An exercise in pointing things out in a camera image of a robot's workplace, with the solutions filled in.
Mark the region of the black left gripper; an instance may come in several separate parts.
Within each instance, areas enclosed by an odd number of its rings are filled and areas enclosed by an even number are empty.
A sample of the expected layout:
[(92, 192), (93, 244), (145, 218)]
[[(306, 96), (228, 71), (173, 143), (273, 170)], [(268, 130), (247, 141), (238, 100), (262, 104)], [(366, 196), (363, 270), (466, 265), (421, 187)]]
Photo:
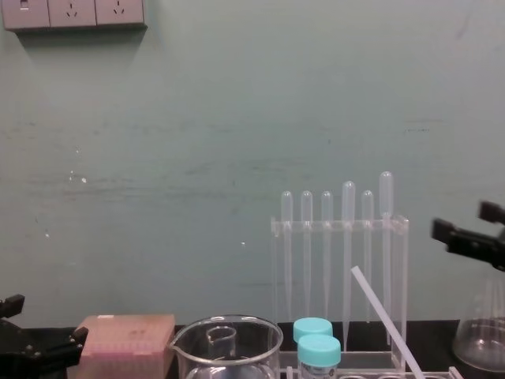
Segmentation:
[[(13, 295), (0, 301), (0, 319), (21, 314), (25, 297)], [(79, 363), (88, 337), (81, 328), (20, 328), (1, 321), (2, 378), (59, 378)]]

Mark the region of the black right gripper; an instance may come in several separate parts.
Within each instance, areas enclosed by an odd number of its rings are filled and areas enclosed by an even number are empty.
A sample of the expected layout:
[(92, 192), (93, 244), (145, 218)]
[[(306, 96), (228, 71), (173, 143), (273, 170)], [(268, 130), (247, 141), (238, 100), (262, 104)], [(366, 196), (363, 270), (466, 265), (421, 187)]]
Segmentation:
[[(504, 207), (491, 202), (480, 203), (478, 218), (489, 223), (505, 225)], [(442, 242), (447, 252), (458, 255), (493, 255), (492, 266), (505, 270), (505, 230), (497, 237), (455, 226), (446, 220), (435, 218), (432, 221), (432, 239)]]

